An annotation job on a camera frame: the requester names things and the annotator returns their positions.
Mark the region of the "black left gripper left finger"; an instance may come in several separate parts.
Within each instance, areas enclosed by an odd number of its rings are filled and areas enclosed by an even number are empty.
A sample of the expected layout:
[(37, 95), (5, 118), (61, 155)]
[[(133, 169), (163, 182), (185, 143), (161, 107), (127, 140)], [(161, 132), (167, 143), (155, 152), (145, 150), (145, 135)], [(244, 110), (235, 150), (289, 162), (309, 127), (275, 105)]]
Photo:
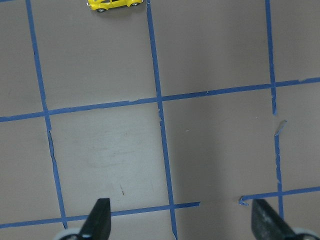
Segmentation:
[(99, 198), (78, 236), (80, 240), (108, 240), (111, 233), (111, 203), (109, 198)]

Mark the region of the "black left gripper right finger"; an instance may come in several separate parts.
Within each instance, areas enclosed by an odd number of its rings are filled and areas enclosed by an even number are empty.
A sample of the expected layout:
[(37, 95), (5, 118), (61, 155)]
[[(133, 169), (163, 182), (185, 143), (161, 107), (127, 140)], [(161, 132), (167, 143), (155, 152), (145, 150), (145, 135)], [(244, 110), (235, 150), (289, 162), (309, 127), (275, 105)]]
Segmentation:
[(256, 240), (293, 240), (295, 232), (265, 199), (254, 199), (251, 230)]

